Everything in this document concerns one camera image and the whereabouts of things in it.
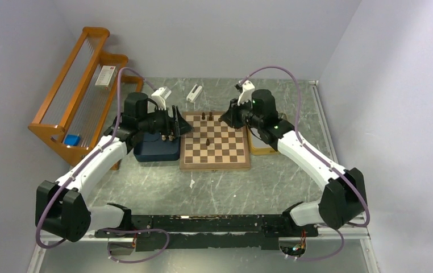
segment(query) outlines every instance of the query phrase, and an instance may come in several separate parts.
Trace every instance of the white clip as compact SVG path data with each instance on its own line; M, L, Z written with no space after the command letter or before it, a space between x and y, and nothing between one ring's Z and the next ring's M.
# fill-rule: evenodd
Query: white clip
M255 91L255 86L250 81L245 81L241 84L242 93L238 97L238 105L242 105L246 102L249 102L252 99L252 93Z

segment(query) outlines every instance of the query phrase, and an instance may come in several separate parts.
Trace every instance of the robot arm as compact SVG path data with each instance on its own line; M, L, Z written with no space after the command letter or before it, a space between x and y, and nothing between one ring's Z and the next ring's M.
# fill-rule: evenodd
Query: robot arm
M43 230L76 242L88 230L132 229L131 210L128 208L112 203L88 207L85 200L108 169L143 140L144 133L160 132L176 138L192 131L193 128L181 117L177 107L172 107L172 117L169 116L167 109L157 105L154 112L148 113L148 101L153 102L144 93L128 95L124 101L122 121L111 144L102 148L111 140L115 122L104 132L98 145L90 152L90 154L96 153L96 156L88 163L82 160L73 168L75 170L86 164L76 177L73 177L72 170L58 178L55 183L44 181L39 185L36 194L36 225L50 199L59 189L59 185L72 179L49 210L43 222Z
M269 90L242 88L239 99L231 100L220 121L237 129L243 126L256 128L263 142L299 165L322 191L320 200L297 203L284 211L284 215L291 217L297 226L323 223L339 229L363 212L356 195L334 170L343 173L367 201L362 173L356 168L347 170L333 162L298 133L300 142L294 126L278 117L275 99Z

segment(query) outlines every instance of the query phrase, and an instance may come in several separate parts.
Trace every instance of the white object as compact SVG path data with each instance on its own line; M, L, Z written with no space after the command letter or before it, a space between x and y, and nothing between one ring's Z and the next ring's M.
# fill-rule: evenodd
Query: white object
M195 100L198 98L202 90L203 87L201 85L195 84L188 96L186 96L186 100L195 103Z
M339 172L345 173L345 168L343 166L330 160L309 142L306 142L300 133L299 135L302 138L302 142L307 145L309 149L330 163L331 168L336 168ZM298 141L295 131L285 133L284 137L278 140L277 148L281 154L290 158L293 162L299 165L302 170L310 175L321 191L324 190L329 179L339 178L339 175L335 172L329 171L327 166L311 154L303 144ZM290 216L299 226L324 223L319 213L319 203L320 200L298 205L290 211Z
M252 93L255 91L255 86L250 81L245 81L242 84L242 93L238 97L238 105L249 102L252 99Z
M158 88L151 94L151 98L158 104L160 110L166 109L166 99L171 95L171 90L167 86Z
M98 145L90 152L90 154L97 152L101 149L102 145L107 143L111 136L103 136L98 142ZM123 159L127 154L126 145L121 142L119 138L114 138L113 142L100 152L88 165L75 177L75 180L68 184L67 189L77 188L78 192L82 195L83 200L88 199L89 193L93 190L94 186L103 178L108 170L118 160ZM56 181L60 184L67 181L73 176L74 170L79 168L85 160L82 160L71 171L64 176L58 178ZM98 230L104 228L116 228L121 224L123 219L123 211L111 205L89 207L91 212L91 223L89 230Z
M111 83L111 79L115 75L115 71L116 67L111 65L103 65L101 71L99 72L99 76L96 79L96 84L94 85L98 87L108 88Z

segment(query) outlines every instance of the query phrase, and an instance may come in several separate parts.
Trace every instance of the wire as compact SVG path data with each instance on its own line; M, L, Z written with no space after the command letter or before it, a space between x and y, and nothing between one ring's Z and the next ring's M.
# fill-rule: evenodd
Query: wire
M330 257L333 257L333 256L335 256L335 255L337 255L337 254L339 254L343 249L344 249L344 245L345 245L345 240L344 240L344 235L342 234L342 232L340 232L340 231L338 231L338 230L336 230L336 229L334 229L338 234L339 234L339 236L340 236L340 240L341 240L341 244L340 244L340 246L339 246L339 248L337 249L337 250L335 250L334 252L332 252L331 254L327 254L327 255L324 255L324 256L321 256L321 257L316 257L316 258L297 258L297 260L301 260L301 261L303 261L303 262L316 262L316 261L319 261L319 260L325 260L325 259L328 259L328 258L330 258Z
M116 89L117 89L117 102L118 102L118 111L116 114L116 124L114 126L114 130L113 130L113 134L111 135L111 139L106 142L105 144L103 144L103 146L101 146L101 149L96 149L94 152L92 152L90 155L88 155L87 157L84 158L84 160L81 162L81 165L78 168L75 168L74 172L72 173L71 177L68 178L60 187L59 189L57 189L57 191L55 192L55 194L52 196L52 198L49 200L47 206L44 208L43 213L41 214L41 217L39 218L39 222L38 225L36 227L36 243L38 244L38 246L40 246L43 249L52 249L60 244L62 244L64 241L66 241L66 239L62 239L52 245L46 245L43 243L43 241L41 240L41 231L43 229L43 223L44 220L46 220L49 210L51 209L51 207L54 205L54 203L56 202L57 198L59 197L59 195L61 195L61 192L63 192L64 189L66 189L66 187L72 182L75 181L75 177L77 177L80 172L99 154L101 153L104 149L106 149L109 145L112 144L112 142L114 141L115 137L116 137L116 133L118 132L118 127L119 124L121 122L121 78L123 76L123 71L125 70L129 70L131 72L133 72L134 74L138 75L139 77L143 78L144 82L146 82L153 90L155 89L155 87L149 82L147 81L144 77L142 77L137 71L135 71L134 69L131 69L129 67L123 67L119 70L118 72L118 79L116 82Z
M257 73L259 71L262 71L264 69L268 69L268 68L274 68L274 69L278 69L278 70L284 71L285 73L287 73L290 76L290 78L292 78L292 80L293 80L293 82L295 84L295 87L297 88L297 95L298 95L298 106L297 106L297 112L296 112L296 115L295 115L295 125L294 125L294 127L295 127L295 134L297 136L298 141L302 144L302 146L305 149L308 150L309 153L311 153L314 157L316 157L319 161L321 161L325 166L327 166L327 168L329 168L329 170L333 171L342 180L344 180L344 182L349 186L349 188L357 196L357 199L359 199L359 202L360 202L360 204L362 205L362 207L364 208L364 211L365 211L365 215L366 215L365 222L363 224L355 224L355 223L349 222L349 224L353 225L353 226L358 226L358 227L361 227L361 228L367 227L369 225L369 222L370 222L369 208L367 207L367 203L365 202L363 196L360 194L360 192L357 190L357 188L339 170L337 170L335 167L333 167L329 162L327 162L325 159L323 159L321 156L319 156L309 146L307 146L307 144L305 144L302 141L302 137L300 136L300 133L298 132L298 122L300 121L300 114L301 114L300 112L301 112L301 107L302 107L302 91L300 90L300 87L299 87L299 85L297 83L297 79L293 76L293 74L290 73L290 71L288 71L287 69L285 69L283 67L279 67L277 65L269 65L269 66L262 67L262 68L259 68L259 69L255 70L255 71L253 71L247 77L243 78L243 80L241 80L240 83L243 84L251 76L253 76L255 73ZM329 254L329 255L326 255L326 256L323 256L323 257L320 257L320 258L312 258L312 260L326 259L326 258L329 258L329 257L332 257L332 256L336 255L337 253L339 253L342 250L342 248L344 247L344 237L343 237L343 235L342 235L342 233L340 231L338 231L338 230L335 230L335 231L337 231L337 233L339 233L340 237L342 238L342 245L340 246L340 248L336 252L334 252L332 254Z
M155 257L157 257L158 255L160 255L161 253L163 253L163 251L168 247L168 244L170 242L170 234L163 229L141 229L141 230L128 230L128 231L121 231L118 229L101 229L102 231L108 231L108 232L115 232L115 233L126 233L126 234L137 234L137 233L144 233L144 232L161 232L164 233L166 235L166 242L165 245L155 254L151 255L150 257L141 259L141 260L120 260L120 259L116 259L111 255L111 243L108 244L107 250L108 250L108 259L111 259L117 263L142 263L142 262L146 262L147 260L151 260Z

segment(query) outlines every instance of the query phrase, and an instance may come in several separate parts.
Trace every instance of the blue block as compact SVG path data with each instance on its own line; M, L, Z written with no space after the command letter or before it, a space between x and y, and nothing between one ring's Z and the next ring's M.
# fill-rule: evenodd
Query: blue block
M180 138L163 141L161 134L144 134L143 141L133 149L139 162L176 161L180 159Z
M79 135L67 135L64 139L64 144L70 146L78 146L81 137Z

